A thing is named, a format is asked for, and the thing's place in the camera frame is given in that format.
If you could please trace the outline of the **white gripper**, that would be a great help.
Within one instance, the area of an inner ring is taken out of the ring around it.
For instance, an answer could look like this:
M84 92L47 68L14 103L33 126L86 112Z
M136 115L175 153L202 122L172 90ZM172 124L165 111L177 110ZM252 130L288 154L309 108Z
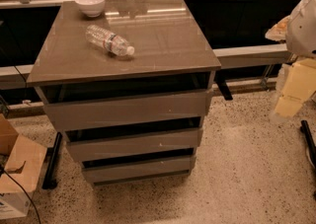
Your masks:
M296 61L286 69L285 82L276 84L270 120L284 123L293 118L316 92L316 60Z

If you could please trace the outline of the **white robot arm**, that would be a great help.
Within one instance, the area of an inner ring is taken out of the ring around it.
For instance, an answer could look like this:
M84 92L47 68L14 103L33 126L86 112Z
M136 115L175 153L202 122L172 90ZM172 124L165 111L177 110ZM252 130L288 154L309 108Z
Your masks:
M294 63L282 65L276 78L270 119L284 122L316 93L316 0L301 0L289 16L266 32L265 38L284 41L295 56Z

